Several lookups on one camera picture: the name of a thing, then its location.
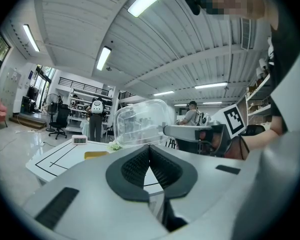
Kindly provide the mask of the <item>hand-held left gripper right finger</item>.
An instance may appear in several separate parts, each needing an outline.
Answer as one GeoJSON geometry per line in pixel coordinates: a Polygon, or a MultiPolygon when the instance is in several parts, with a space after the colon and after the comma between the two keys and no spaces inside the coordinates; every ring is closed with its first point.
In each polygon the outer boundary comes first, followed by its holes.
{"type": "Polygon", "coordinates": [[[300,183],[300,133],[287,133],[245,161],[154,146],[195,166],[189,193],[167,200],[173,230],[153,240],[257,240],[288,211],[300,183]]]}

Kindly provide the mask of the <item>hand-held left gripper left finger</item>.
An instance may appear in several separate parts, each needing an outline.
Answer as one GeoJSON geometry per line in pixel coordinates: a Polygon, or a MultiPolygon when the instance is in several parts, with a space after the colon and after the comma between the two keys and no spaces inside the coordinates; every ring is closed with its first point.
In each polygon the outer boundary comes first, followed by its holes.
{"type": "Polygon", "coordinates": [[[137,147],[78,163],[24,204],[30,229],[44,240],[165,240],[169,231],[147,202],[122,199],[106,170],[137,147]]]}

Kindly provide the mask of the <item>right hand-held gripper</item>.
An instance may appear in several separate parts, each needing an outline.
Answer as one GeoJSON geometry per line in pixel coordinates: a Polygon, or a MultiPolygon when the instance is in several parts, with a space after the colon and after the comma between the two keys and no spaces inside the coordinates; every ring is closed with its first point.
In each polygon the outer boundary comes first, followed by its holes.
{"type": "Polygon", "coordinates": [[[167,125],[163,133],[175,139],[198,141],[197,152],[200,155],[224,157],[232,140],[245,129],[243,117],[237,105],[233,104],[213,115],[202,115],[197,126],[167,125]]]}

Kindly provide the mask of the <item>translucent yellowish plastic container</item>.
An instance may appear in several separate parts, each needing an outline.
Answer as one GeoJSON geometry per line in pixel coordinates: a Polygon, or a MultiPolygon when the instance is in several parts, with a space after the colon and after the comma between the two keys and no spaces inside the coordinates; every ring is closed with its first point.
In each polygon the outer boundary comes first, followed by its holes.
{"type": "Polygon", "coordinates": [[[107,151],[87,151],[84,154],[84,160],[89,160],[89,159],[93,159],[93,158],[98,158],[98,157],[102,157],[105,155],[108,155],[109,152],[107,151]]]}

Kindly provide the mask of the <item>person's right forearm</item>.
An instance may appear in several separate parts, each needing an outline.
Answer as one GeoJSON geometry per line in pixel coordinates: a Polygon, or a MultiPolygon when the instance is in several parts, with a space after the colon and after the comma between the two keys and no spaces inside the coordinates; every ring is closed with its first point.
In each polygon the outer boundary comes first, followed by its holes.
{"type": "Polygon", "coordinates": [[[265,147],[283,133],[284,131],[282,129],[270,128],[253,136],[237,136],[232,140],[231,146],[224,157],[228,159],[246,160],[252,150],[265,147]]]}

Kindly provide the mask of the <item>white flower bouquet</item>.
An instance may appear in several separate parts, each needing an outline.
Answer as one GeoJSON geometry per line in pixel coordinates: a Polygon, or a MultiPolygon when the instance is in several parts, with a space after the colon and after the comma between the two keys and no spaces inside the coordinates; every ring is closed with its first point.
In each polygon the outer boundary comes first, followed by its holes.
{"type": "Polygon", "coordinates": [[[109,150],[112,150],[112,151],[118,151],[121,149],[121,147],[119,146],[119,144],[113,140],[113,141],[110,141],[108,144],[107,144],[107,147],[109,150]]]}

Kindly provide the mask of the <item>table with white cloth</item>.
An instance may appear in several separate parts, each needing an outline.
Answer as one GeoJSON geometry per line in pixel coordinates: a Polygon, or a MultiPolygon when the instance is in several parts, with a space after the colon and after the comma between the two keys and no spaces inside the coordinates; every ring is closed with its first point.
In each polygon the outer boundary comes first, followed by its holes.
{"type": "Polygon", "coordinates": [[[82,135],[85,135],[87,138],[90,137],[90,130],[89,130],[89,121],[88,120],[83,120],[80,123],[80,128],[82,135]]]}

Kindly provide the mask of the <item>black office chair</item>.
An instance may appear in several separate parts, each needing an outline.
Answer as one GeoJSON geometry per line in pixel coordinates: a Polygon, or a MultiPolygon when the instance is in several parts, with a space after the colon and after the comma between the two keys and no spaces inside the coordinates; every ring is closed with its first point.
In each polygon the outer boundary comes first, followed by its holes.
{"type": "Polygon", "coordinates": [[[56,121],[51,121],[49,123],[49,126],[56,129],[54,132],[49,133],[49,136],[56,135],[55,136],[56,140],[58,139],[58,136],[60,136],[60,135],[67,138],[65,128],[68,125],[68,116],[70,114],[70,111],[71,110],[69,108],[65,108],[65,107],[61,107],[59,109],[56,121]]]}

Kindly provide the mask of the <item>wooden step platform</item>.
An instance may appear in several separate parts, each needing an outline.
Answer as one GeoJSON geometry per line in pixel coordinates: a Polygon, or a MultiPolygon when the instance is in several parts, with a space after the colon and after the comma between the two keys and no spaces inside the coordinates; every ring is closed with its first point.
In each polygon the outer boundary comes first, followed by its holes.
{"type": "Polygon", "coordinates": [[[23,113],[15,113],[9,121],[20,124],[25,127],[30,127],[35,130],[41,130],[47,126],[46,121],[23,113]]]}

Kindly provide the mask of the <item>white shelving unit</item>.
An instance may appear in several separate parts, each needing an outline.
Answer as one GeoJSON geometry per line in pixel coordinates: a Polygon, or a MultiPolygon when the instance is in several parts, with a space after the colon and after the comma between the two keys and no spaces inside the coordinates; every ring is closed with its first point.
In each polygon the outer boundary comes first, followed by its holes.
{"type": "Polygon", "coordinates": [[[105,105],[106,115],[102,119],[101,134],[104,134],[108,127],[108,119],[112,108],[112,91],[96,88],[95,90],[71,88],[68,97],[69,109],[71,110],[68,116],[66,131],[73,133],[81,133],[85,125],[88,124],[88,114],[86,108],[97,98],[101,98],[105,105]]]}

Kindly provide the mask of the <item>ceiling air vent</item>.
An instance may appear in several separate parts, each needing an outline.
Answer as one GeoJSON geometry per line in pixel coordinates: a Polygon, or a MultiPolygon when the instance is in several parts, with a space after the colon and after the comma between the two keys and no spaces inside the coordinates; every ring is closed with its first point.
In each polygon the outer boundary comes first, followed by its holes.
{"type": "Polygon", "coordinates": [[[251,20],[241,19],[241,48],[248,51],[251,39],[251,20]]]}

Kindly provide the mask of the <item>person's black t-shirt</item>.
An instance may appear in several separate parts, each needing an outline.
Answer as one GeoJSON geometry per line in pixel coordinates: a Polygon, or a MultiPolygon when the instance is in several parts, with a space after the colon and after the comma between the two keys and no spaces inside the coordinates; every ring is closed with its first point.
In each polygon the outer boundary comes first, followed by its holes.
{"type": "MultiPolygon", "coordinates": [[[[292,18],[281,12],[277,28],[271,29],[274,66],[270,69],[272,90],[275,91],[284,80],[300,53],[300,34],[292,18]]],[[[271,124],[265,133],[270,138],[277,138],[287,132],[279,105],[282,98],[275,92],[271,94],[271,124]]]]}

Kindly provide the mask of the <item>white wall shelf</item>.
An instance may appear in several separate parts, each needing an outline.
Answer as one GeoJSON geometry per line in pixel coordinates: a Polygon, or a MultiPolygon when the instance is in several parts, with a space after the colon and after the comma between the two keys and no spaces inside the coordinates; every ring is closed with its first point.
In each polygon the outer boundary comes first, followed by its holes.
{"type": "Polygon", "coordinates": [[[255,85],[248,86],[245,95],[246,125],[261,125],[269,129],[271,122],[271,81],[270,74],[263,80],[255,81],[255,85]]]}

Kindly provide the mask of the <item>black pedestal fan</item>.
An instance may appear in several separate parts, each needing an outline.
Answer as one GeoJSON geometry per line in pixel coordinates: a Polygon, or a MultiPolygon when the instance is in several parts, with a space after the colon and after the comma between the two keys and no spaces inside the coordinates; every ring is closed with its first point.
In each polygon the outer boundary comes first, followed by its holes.
{"type": "Polygon", "coordinates": [[[50,116],[50,122],[54,122],[54,116],[58,112],[59,107],[59,96],[55,93],[51,93],[47,95],[44,100],[43,111],[46,112],[50,116]]]}

